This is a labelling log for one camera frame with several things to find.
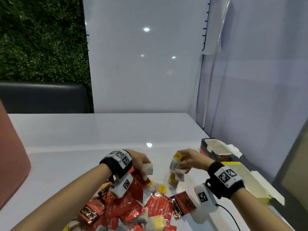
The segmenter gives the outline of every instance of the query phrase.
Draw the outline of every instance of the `forearm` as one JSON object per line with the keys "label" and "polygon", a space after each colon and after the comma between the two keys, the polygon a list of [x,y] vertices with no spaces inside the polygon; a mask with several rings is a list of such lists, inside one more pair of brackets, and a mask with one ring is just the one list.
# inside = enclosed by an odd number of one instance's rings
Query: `forearm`
{"label": "forearm", "polygon": [[292,230],[279,216],[267,206],[260,203],[260,201],[245,188],[239,189],[230,199],[252,231]]}
{"label": "forearm", "polygon": [[61,231],[110,176],[107,165],[96,166],[49,198],[12,231]]}

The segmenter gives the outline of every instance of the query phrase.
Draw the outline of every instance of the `person's left hand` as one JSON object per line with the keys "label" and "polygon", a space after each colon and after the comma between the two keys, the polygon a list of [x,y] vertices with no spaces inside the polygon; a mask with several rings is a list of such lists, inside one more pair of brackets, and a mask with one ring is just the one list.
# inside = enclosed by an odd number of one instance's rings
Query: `person's left hand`
{"label": "person's left hand", "polygon": [[137,151],[130,150],[130,149],[126,149],[126,151],[128,151],[129,154],[132,157],[134,169],[139,170],[139,172],[142,176],[142,179],[146,181],[148,176],[146,175],[146,173],[144,171],[142,171],[142,165],[143,164],[150,164],[151,161],[148,159],[148,157],[145,154],[143,154],[141,152],[137,152]]}

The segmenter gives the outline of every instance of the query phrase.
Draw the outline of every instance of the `hand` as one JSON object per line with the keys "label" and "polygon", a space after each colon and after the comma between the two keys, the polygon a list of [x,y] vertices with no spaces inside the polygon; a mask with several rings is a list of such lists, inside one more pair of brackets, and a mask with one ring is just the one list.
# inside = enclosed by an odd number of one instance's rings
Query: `hand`
{"label": "hand", "polygon": [[182,162],[177,166],[178,168],[197,168],[207,171],[214,162],[213,159],[209,158],[206,155],[201,154],[200,152],[192,149],[180,150],[179,151],[183,157]]}
{"label": "hand", "polygon": [[146,175],[145,172],[142,171],[142,165],[143,164],[150,164],[151,161],[143,153],[140,153],[140,152],[137,152],[137,151],[134,151],[134,150],[130,150],[130,149],[127,149],[126,151],[128,151],[129,154],[132,157],[134,169],[139,170],[139,172],[142,176],[142,179],[146,181],[148,179],[148,176]]}

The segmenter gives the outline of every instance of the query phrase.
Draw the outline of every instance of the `white board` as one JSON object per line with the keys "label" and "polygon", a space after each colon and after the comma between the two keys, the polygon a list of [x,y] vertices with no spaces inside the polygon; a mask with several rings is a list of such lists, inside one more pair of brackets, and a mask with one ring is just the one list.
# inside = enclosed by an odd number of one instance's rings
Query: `white board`
{"label": "white board", "polygon": [[208,2],[83,0],[94,111],[193,117]]}

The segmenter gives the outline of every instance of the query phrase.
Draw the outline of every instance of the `artificial plant wall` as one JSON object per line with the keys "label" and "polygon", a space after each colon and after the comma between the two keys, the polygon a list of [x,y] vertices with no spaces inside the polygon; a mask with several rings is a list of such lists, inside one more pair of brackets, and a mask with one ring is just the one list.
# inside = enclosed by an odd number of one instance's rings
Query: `artificial plant wall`
{"label": "artificial plant wall", "polygon": [[0,80],[83,83],[93,107],[80,0],[0,0]]}

